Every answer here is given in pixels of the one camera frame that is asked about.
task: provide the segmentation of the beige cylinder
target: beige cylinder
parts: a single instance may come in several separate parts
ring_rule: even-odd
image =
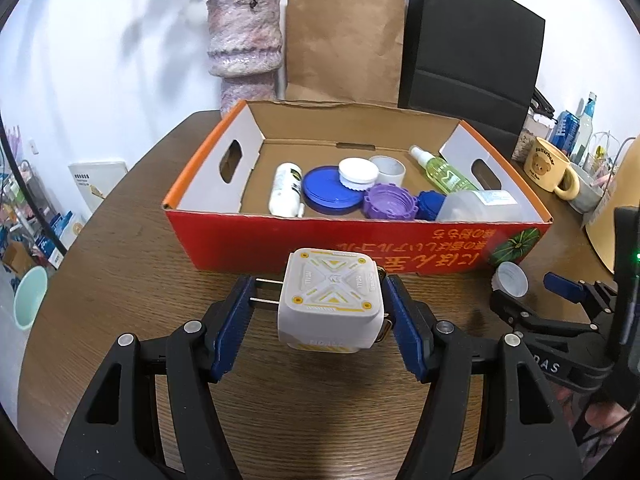
[[[587,236],[607,269],[613,272],[615,236],[613,210],[640,203],[640,137],[631,143],[620,169],[586,224]]]

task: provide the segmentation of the dark brown table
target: dark brown table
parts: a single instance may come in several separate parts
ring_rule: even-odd
[[[50,469],[96,368],[123,332],[168,335],[224,298],[232,274],[196,270],[160,204],[219,119],[192,115],[160,141],[93,215],[49,284],[31,331],[18,393],[18,430]],[[553,270],[588,282],[612,277],[580,230],[580,216],[532,186],[554,225],[522,263],[525,302],[546,317],[587,321],[542,285]],[[490,270],[403,277],[436,316],[473,335],[508,329],[488,307]],[[180,468],[166,381],[158,380],[164,453]],[[481,405],[474,378],[458,466],[471,462]],[[212,387],[231,451],[245,479],[394,478],[412,439],[427,387],[404,369],[393,337],[353,355],[302,352],[278,342],[276,313],[258,310],[232,373]]]

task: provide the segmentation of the bear illustration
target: bear illustration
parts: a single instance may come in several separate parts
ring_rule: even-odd
[[[545,158],[539,153],[535,153],[533,155],[531,167],[538,176],[543,176],[544,174],[547,174],[549,170],[551,170],[551,164],[549,164],[548,161],[545,160]]]

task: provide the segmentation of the mug handle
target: mug handle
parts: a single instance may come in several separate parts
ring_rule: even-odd
[[[574,168],[571,166],[567,166],[564,174],[569,174],[569,180],[571,181],[571,185],[569,189],[566,191],[564,189],[560,189],[558,186],[554,189],[554,193],[558,195],[558,198],[562,200],[573,200],[580,193],[580,179],[578,178],[578,174],[575,173]]]

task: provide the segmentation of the green spray bottle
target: green spray bottle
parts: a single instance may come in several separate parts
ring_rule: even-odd
[[[409,148],[409,154],[424,168],[427,179],[445,195],[462,189],[478,190],[443,158],[425,152],[415,145]]]

